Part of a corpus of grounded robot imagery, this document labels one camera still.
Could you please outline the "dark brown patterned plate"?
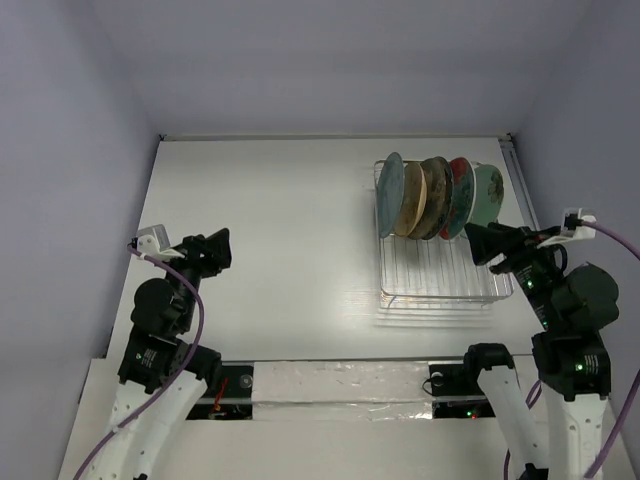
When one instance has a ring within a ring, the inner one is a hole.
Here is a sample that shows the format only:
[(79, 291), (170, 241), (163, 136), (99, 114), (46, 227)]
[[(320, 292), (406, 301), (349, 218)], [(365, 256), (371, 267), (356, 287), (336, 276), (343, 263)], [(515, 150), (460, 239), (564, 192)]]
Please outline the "dark brown patterned plate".
[(430, 240), (444, 227), (453, 195), (453, 178), (449, 162), (436, 156), (420, 163), (427, 185), (425, 207), (416, 227), (409, 234), (412, 240)]

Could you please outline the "beige bird pattern plate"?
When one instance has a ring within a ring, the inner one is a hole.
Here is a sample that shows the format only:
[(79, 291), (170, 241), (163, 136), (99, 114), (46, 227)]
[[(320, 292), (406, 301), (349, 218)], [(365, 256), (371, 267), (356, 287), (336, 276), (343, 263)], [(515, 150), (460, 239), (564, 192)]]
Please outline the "beige bird pattern plate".
[(419, 162), (409, 162), (404, 168), (404, 191), (400, 212), (394, 225), (394, 234), (408, 237), (422, 217), (427, 194), (424, 171)]

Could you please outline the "light blue plate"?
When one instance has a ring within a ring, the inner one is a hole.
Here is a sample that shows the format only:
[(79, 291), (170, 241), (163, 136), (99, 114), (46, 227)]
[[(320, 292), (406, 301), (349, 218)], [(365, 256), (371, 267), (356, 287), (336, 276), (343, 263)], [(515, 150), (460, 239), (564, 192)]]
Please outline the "light blue plate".
[(394, 230), (404, 195), (404, 164), (397, 152), (388, 155), (380, 172), (376, 188), (377, 226), (380, 238)]

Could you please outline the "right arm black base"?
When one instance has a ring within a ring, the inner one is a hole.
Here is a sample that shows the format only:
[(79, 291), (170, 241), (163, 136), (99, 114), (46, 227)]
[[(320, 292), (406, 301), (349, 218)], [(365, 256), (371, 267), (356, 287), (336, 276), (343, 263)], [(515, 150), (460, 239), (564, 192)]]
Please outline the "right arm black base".
[(462, 364), (431, 364), (422, 389), (434, 398), (471, 397), (477, 393)]

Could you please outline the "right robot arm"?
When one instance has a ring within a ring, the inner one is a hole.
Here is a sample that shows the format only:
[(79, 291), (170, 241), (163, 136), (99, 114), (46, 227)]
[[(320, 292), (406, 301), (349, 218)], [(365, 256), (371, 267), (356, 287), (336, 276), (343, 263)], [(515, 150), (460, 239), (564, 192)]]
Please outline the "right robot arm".
[(470, 346), (460, 368), (462, 384), (489, 401), (518, 478), (597, 477), (611, 392), (611, 361), (600, 332), (619, 317), (619, 289), (593, 264), (568, 271), (565, 248), (594, 238), (594, 228), (571, 214), (564, 225), (540, 231), (492, 222), (469, 223), (465, 233), (474, 264), (513, 275), (541, 324), (532, 353), (547, 408), (548, 445), (537, 437), (505, 345)]

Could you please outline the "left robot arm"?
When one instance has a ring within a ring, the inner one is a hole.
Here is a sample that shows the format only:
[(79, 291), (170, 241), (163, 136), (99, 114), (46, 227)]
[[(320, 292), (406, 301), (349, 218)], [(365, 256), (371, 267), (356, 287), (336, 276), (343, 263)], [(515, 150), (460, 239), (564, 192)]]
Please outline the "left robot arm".
[(200, 343), (202, 280), (228, 269), (230, 232), (186, 236), (176, 245), (155, 225), (128, 245), (136, 259), (164, 271), (135, 291), (132, 328), (117, 371), (106, 433), (79, 467), (78, 479), (149, 479), (189, 411), (221, 383), (221, 355)]

